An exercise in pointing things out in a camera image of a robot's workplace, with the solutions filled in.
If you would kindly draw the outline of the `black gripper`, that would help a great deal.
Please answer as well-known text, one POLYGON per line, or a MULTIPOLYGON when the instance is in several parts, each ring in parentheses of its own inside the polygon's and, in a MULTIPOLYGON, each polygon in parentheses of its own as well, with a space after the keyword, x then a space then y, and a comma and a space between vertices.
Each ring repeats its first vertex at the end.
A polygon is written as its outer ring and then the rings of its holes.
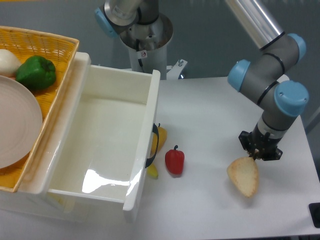
POLYGON ((276 161, 282 157, 283 152, 278 148, 279 139, 271 138, 271 133, 262 134, 255 126, 252 132, 242 131, 238 139, 242 148, 254 160, 276 161))

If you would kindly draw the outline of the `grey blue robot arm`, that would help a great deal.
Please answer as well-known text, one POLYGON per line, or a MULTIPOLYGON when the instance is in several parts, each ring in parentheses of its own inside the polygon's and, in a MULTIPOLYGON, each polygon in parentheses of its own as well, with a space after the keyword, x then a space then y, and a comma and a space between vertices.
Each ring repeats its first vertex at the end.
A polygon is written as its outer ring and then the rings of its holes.
MULTIPOLYGON (((237 92, 263 110, 253 131, 240 133, 240 143, 254 159, 279 160, 278 143, 309 101, 301 83, 279 79, 303 58, 306 43, 297 34, 285 33, 259 0, 229 0, 227 5, 261 51, 257 61, 240 60, 227 76, 237 92)), ((158 1, 107 0, 94 14, 103 32, 126 46, 133 71, 158 70, 163 80, 179 77, 183 61, 167 69, 173 25, 159 12, 158 1)))

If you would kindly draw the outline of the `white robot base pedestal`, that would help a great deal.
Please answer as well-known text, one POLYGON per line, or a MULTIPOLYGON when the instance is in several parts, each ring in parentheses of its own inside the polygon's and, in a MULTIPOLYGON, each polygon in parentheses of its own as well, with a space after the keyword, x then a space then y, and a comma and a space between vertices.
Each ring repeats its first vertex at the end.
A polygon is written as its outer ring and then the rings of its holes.
POLYGON ((172 22, 164 14, 148 25, 134 24, 119 37, 128 50, 131 69, 135 72, 160 72, 162 80, 183 79, 187 61, 179 59, 174 65, 167 65, 167 47, 174 30, 172 22))

